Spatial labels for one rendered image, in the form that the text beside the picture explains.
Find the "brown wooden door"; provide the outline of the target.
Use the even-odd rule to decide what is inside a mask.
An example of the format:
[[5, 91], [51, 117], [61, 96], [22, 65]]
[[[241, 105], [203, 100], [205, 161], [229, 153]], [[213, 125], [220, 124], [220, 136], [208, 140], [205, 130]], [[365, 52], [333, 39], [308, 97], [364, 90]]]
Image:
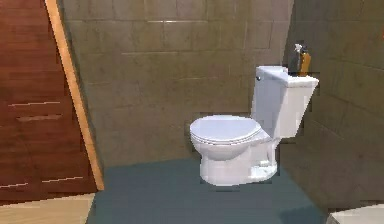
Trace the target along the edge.
[[104, 187], [56, 0], [0, 0], [0, 206]]

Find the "orange spray bottle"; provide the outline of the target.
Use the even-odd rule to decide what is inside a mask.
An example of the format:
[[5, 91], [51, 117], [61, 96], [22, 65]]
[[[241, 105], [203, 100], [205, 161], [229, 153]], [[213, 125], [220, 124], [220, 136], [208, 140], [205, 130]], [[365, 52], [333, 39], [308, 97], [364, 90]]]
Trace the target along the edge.
[[308, 48], [303, 44], [295, 45], [295, 52], [297, 54], [295, 68], [298, 76], [307, 76], [311, 62], [311, 55]]

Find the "white toilet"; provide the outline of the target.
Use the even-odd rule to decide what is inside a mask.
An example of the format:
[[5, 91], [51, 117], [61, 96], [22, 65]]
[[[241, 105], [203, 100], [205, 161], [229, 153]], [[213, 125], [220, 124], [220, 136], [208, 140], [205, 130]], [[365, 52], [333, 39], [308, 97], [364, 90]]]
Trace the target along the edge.
[[215, 186], [263, 182], [278, 171], [276, 148], [294, 137], [319, 80], [284, 66], [255, 68], [250, 115], [209, 115], [189, 126], [200, 176]]

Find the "white bathroom fixture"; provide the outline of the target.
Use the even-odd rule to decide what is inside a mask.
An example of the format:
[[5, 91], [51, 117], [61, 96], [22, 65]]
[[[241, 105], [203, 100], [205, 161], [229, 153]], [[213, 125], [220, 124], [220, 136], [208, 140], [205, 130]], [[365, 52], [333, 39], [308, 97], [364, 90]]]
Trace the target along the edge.
[[384, 224], [384, 204], [332, 212], [325, 224]]

